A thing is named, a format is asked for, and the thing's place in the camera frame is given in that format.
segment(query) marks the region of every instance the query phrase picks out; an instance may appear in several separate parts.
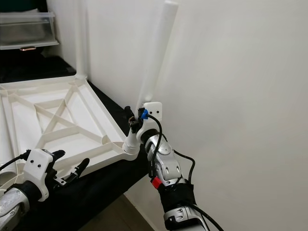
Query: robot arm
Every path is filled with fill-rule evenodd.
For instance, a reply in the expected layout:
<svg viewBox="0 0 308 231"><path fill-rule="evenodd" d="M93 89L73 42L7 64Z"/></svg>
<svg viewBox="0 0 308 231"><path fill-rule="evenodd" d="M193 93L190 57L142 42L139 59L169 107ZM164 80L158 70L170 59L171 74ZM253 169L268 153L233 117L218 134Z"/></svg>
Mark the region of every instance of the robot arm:
<svg viewBox="0 0 308 231"><path fill-rule="evenodd" d="M164 209L165 227L167 230L209 231L199 212L201 211L220 231L223 229L205 212L199 209L193 193L193 185L183 178L175 152L162 134L162 104L159 102L144 103L139 109L138 119L129 107L125 109L130 136L136 135L138 143L143 143L148 155L149 177L152 185L158 190Z"/></svg>
<svg viewBox="0 0 308 231"><path fill-rule="evenodd" d="M77 179L89 164L84 159L66 178L58 178L53 169L55 161L65 152L50 153L47 150L27 150L25 155L24 182L13 184L0 198L0 231L11 231L37 201L43 202L49 192L69 184Z"/></svg>

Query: plastic storage bin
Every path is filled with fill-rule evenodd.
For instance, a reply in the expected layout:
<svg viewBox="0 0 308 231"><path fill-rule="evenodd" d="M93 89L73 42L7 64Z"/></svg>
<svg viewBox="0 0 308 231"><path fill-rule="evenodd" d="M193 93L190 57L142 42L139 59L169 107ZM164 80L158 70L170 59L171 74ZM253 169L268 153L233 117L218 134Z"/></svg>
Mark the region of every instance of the plastic storage bin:
<svg viewBox="0 0 308 231"><path fill-rule="evenodd" d="M0 50L59 44L54 36L53 13L1 13Z"/></svg>

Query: red tape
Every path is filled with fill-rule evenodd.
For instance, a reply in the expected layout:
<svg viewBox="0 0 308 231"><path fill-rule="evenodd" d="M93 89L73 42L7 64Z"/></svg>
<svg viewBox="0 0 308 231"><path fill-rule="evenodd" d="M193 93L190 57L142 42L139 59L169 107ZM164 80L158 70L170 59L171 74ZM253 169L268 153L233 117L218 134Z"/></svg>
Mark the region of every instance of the red tape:
<svg viewBox="0 0 308 231"><path fill-rule="evenodd" d="M162 182L161 180L158 178L158 177L155 177L153 180L152 180L152 185L154 186L154 188L158 189L159 185L161 185Z"/></svg>

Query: black cable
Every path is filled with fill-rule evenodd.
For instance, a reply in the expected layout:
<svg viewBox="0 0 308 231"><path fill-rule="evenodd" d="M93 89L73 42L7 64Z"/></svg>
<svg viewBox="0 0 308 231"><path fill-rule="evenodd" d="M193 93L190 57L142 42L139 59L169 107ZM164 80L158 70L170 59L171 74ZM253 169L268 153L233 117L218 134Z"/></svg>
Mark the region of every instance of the black cable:
<svg viewBox="0 0 308 231"><path fill-rule="evenodd" d="M212 219L205 211L203 211L202 209L200 209L199 207L197 207L196 205L190 203L190 202L185 202L184 204L190 208L193 208L194 210L198 211L199 213L202 214L202 216L204 216L206 219L208 219L219 231L224 231L220 225L218 225L218 223Z"/></svg>
<svg viewBox="0 0 308 231"><path fill-rule="evenodd" d="M9 162L5 163L4 165L2 165L0 167L0 171L2 171L4 168L6 168L7 166L9 166L10 164L14 163L16 160L22 159L21 155L18 157L15 157L14 159L10 160Z"/></svg>
<svg viewBox="0 0 308 231"><path fill-rule="evenodd" d="M177 155L179 155L179 156L181 156L181 157L183 157L183 158L186 158L186 159L189 159L190 161L192 161L192 166L191 166L191 169L189 170L189 175L188 175L188 182L191 184L191 183L192 183L192 174L193 174L192 172L193 172L194 166L196 165L195 160L192 159L192 158L189 157L189 156L186 156L186 155L183 155L183 154L179 153L178 151L176 151L176 150L174 150L174 149L173 149L173 151L174 151Z"/></svg>
<svg viewBox="0 0 308 231"><path fill-rule="evenodd" d="M205 219L204 219L204 216L202 216L202 220L203 220L203 222L204 222L204 224L205 224L207 230L208 230L208 231L211 231L210 228L208 227L208 225L207 225Z"/></svg>
<svg viewBox="0 0 308 231"><path fill-rule="evenodd" d="M27 150L25 153L19 155L18 157L15 157L14 159L10 160L9 162L5 163L4 165L0 166L0 171L2 171L3 169L5 169L7 166L9 166L10 164L14 163L16 160L19 159L24 159L27 160L29 154L30 154L31 150Z"/></svg>
<svg viewBox="0 0 308 231"><path fill-rule="evenodd" d="M175 182L174 185L177 185L177 183L179 183L179 181L180 181L182 178L183 178L183 176L179 177L179 178L177 179L177 181Z"/></svg>
<svg viewBox="0 0 308 231"><path fill-rule="evenodd" d="M160 141L162 139L162 136L163 136L163 129L162 129L162 125L160 124L160 122L158 121L158 119L156 119L154 116L152 115L149 115L149 114L146 114L147 117L151 118L152 120L154 120L158 127L159 127L159 136L158 136L158 141L157 141L157 145L155 147L155 150L154 150L154 153L153 153L153 156L152 156L152 159L151 159L151 177L153 177L153 174L155 173L155 157L157 155L157 152L158 152L158 149L159 149L159 145L160 145Z"/></svg>
<svg viewBox="0 0 308 231"><path fill-rule="evenodd" d="M165 138L165 140L168 142L167 137L163 134L163 137Z"/></svg>

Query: white plastic tray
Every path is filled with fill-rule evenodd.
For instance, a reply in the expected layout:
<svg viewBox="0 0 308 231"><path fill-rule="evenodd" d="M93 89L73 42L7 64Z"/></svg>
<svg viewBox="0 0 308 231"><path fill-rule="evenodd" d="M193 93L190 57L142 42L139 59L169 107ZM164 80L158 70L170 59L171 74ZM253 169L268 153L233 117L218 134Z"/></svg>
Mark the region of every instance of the white plastic tray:
<svg viewBox="0 0 308 231"><path fill-rule="evenodd" d="M121 159L124 133L87 81L75 76L0 84L0 165L26 149L62 149L65 156L54 168L68 175L84 158L83 175ZM0 172L0 190L23 181L25 161Z"/></svg>

